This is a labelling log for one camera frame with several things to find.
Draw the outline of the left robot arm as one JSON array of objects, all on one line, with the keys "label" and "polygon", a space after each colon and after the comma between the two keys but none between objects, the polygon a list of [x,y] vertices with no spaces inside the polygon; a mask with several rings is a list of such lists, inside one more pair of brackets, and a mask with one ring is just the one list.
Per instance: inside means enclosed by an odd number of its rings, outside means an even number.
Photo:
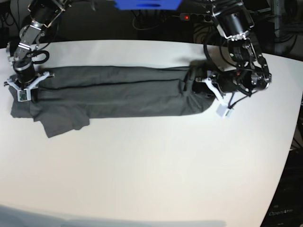
[{"label": "left robot arm", "polygon": [[[203,42],[206,61],[191,71],[191,92],[200,99],[217,99],[232,109],[237,102],[224,102],[224,95],[242,93],[245,98],[265,90],[272,82],[267,61],[262,55],[254,21],[241,0],[199,0],[211,18],[215,30]],[[219,47],[227,46],[233,70],[222,70],[212,59],[208,44],[220,37]]]}]

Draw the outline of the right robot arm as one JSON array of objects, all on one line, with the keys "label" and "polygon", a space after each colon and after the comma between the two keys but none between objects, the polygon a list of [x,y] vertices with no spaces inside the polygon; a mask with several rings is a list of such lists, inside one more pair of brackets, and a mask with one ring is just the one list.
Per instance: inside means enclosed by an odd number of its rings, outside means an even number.
[{"label": "right robot arm", "polygon": [[28,6],[30,23],[19,32],[18,43],[9,42],[7,45],[8,61],[16,74],[16,79],[7,80],[5,85],[15,87],[22,93],[37,87],[42,79],[34,66],[49,59],[46,47],[39,47],[40,39],[46,35],[49,28],[58,23],[59,17],[71,7],[71,3],[71,0],[31,1]]}]

